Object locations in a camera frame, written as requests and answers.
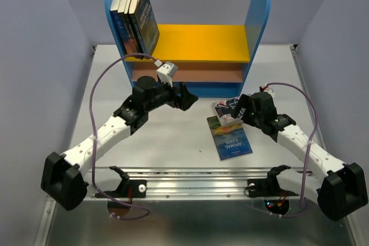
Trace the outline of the Little Women book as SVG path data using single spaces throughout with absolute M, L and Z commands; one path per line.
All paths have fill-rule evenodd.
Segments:
M 245 111 L 244 108 L 240 110 L 237 118 L 232 117 L 233 110 L 236 108 L 238 101 L 239 97 L 233 97 L 212 103 L 212 108 L 222 127 L 242 123 L 241 118 Z

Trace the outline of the A Tale of Two Cities book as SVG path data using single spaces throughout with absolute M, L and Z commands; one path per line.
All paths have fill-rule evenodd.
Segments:
M 135 42 L 132 37 L 132 31 L 130 30 L 130 23 L 125 15 L 126 5 L 128 0 L 119 0 L 118 4 L 118 16 L 121 20 L 120 23 L 120 36 L 122 39 L 123 46 L 125 48 L 125 53 L 132 54 L 135 51 Z

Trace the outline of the Nineteen Eighty-Four book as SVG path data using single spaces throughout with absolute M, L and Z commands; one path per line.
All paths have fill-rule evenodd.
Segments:
M 160 31 L 150 0 L 131 0 L 129 17 L 143 53 L 152 55 Z

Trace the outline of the Jane Eyre book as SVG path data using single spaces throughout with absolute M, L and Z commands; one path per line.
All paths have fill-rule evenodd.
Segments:
M 119 4 L 121 0 L 112 0 L 111 6 L 110 6 L 110 14 L 112 16 L 114 25 L 116 27 L 119 40 L 122 44 L 123 50 L 125 54 L 129 54 L 130 50 L 130 43 L 127 41 L 127 32 L 125 28 L 125 24 L 122 20 L 122 17 L 118 13 Z

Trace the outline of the Three Days to See book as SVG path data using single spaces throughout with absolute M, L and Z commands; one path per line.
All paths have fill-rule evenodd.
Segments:
M 123 8 L 123 15 L 125 16 L 125 21 L 127 25 L 127 34 L 129 39 L 129 50 L 127 51 L 128 54 L 132 53 L 139 53 L 141 52 L 141 46 L 135 32 L 135 28 L 132 22 L 132 19 L 129 15 L 129 8 L 130 8 L 131 0 L 126 0 Z

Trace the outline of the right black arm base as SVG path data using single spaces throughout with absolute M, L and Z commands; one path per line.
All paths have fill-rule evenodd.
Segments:
M 250 198 L 274 196 L 298 196 L 292 191 L 282 189 L 276 179 L 248 179 L 244 194 Z

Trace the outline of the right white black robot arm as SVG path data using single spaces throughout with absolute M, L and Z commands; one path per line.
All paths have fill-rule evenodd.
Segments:
M 261 130 L 304 164 L 302 172 L 280 165 L 273 167 L 266 178 L 249 181 L 249 197 L 292 193 L 314 202 L 333 221 L 368 204 L 363 169 L 355 162 L 347 164 L 335 158 L 313 142 L 291 117 L 277 113 L 269 93 L 241 95 L 232 116 Z

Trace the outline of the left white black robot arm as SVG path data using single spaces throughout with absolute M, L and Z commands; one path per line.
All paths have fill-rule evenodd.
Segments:
M 96 161 L 112 147 L 133 135 L 147 121 L 149 112 L 163 105 L 188 110 L 198 97 L 186 84 L 166 84 L 153 77 L 140 77 L 132 94 L 101 126 L 92 123 L 93 131 L 77 146 L 46 157 L 40 187 L 65 210 L 75 209 L 86 197 L 88 183 L 84 176 L 94 170 Z

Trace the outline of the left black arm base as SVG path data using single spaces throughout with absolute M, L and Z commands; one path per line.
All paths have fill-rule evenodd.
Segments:
M 109 189 L 104 193 L 113 198 L 145 198 L 147 181 L 144 179 L 122 180 L 115 189 Z

